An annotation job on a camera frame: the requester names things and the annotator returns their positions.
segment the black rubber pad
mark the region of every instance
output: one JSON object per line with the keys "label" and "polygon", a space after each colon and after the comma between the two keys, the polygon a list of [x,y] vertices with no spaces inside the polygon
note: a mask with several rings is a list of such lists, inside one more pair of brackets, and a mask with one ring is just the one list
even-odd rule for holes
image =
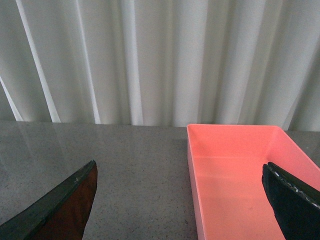
{"label": "black rubber pad", "polygon": [[320,192],[276,164],[263,165],[262,184],[286,240],[320,240]]}

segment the curtain fold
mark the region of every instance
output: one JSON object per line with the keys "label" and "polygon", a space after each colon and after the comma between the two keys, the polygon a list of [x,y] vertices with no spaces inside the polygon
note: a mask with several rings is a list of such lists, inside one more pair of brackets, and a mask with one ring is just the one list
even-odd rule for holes
{"label": "curtain fold", "polygon": [[320,131],[318,0],[3,0],[0,119]]}

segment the dark brown object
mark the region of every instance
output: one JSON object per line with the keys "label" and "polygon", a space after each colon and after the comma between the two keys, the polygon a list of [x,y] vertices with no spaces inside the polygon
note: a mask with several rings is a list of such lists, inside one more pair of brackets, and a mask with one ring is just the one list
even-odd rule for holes
{"label": "dark brown object", "polygon": [[1,240],[81,240],[97,191],[90,161],[45,196],[0,226]]}

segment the gray countertop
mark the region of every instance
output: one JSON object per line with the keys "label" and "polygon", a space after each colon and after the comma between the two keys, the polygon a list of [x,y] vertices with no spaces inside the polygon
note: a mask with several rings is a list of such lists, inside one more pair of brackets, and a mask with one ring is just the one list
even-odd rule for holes
{"label": "gray countertop", "polygon": [[[320,132],[288,135],[320,166]],[[90,160],[84,240],[197,239],[184,127],[0,121],[0,224]]]}

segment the pink plastic tray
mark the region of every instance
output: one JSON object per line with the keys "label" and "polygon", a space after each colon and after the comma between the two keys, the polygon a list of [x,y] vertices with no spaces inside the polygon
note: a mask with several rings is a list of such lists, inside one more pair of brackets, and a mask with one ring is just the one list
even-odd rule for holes
{"label": "pink plastic tray", "polygon": [[320,191],[320,169],[277,126],[190,124],[188,164],[200,240],[284,240],[262,185],[273,162]]}

